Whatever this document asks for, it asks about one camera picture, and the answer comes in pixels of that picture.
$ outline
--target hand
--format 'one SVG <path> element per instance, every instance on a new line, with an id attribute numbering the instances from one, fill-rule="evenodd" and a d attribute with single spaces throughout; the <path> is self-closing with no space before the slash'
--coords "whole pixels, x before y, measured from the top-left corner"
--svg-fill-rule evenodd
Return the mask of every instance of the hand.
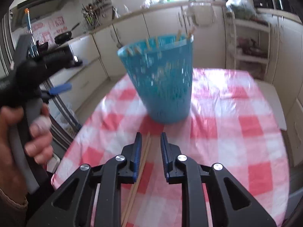
<path id="1" fill-rule="evenodd" d="M 32 141 L 25 144 L 25 152 L 35 161 L 44 165 L 52 157 L 51 120 L 46 104 L 41 116 L 30 126 Z M 25 178 L 17 168 L 8 144 L 9 127 L 19 123 L 24 115 L 22 108 L 2 107 L 0 109 L 0 188 L 14 202 L 22 205 L 28 192 Z"/>

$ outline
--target blue plastic basket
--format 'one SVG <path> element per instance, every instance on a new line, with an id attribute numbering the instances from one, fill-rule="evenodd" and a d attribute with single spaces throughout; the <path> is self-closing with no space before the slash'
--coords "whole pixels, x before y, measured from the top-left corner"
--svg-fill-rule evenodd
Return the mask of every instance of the blue plastic basket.
<path id="1" fill-rule="evenodd" d="M 174 123 L 188 116 L 192 86 L 193 37 L 176 35 L 124 46 L 118 56 L 153 120 Z"/>

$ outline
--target red checkered tablecloth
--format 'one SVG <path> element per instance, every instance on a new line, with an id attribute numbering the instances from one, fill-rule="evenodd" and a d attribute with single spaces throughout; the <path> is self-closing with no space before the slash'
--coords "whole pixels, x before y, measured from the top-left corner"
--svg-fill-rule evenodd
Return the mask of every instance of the red checkered tablecloth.
<path id="1" fill-rule="evenodd" d="M 125 76 L 76 136 L 52 178 L 53 186 L 58 188 L 83 163 L 97 166 L 120 154 L 138 131 L 143 138 L 150 132 L 152 144 L 128 227 L 181 226 L 181 185 L 168 185 L 163 173 L 163 131 L 169 143 L 198 163 L 222 163 L 281 225 L 289 192 L 287 155 L 272 110 L 248 73 L 194 69 L 190 115 L 170 125 L 148 116 Z M 129 191 L 130 185 L 122 185 L 122 209 Z M 208 199 L 206 205 L 210 221 Z"/>

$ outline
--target gray foam handle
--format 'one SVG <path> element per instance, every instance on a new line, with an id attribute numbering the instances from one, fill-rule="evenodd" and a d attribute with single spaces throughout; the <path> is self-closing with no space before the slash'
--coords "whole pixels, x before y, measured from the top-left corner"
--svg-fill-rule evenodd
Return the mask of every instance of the gray foam handle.
<path id="1" fill-rule="evenodd" d="M 31 136 L 28 128 L 33 123 L 33 121 L 40 116 L 42 105 L 43 101 L 41 98 L 28 101 L 23 107 L 24 118 L 21 121 L 26 122 L 27 125 L 24 123 L 20 125 L 19 123 L 9 129 L 9 143 L 13 157 L 15 159 L 17 167 L 25 177 L 28 191 L 31 194 L 40 187 L 39 181 L 41 181 L 40 179 L 36 178 L 39 173 L 33 173 L 32 170 L 43 170 L 43 168 L 37 164 L 33 164 L 34 160 L 25 154 L 24 145 L 27 142 L 31 141 Z"/>

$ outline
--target pan handle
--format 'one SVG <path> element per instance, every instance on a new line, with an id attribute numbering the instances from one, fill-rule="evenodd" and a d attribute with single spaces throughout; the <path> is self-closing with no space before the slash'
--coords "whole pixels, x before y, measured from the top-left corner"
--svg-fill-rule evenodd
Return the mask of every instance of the pan handle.
<path id="1" fill-rule="evenodd" d="M 80 25 L 80 22 L 77 23 L 77 24 L 71 29 L 71 31 L 73 31 L 74 29 L 76 29 L 79 25 Z"/>

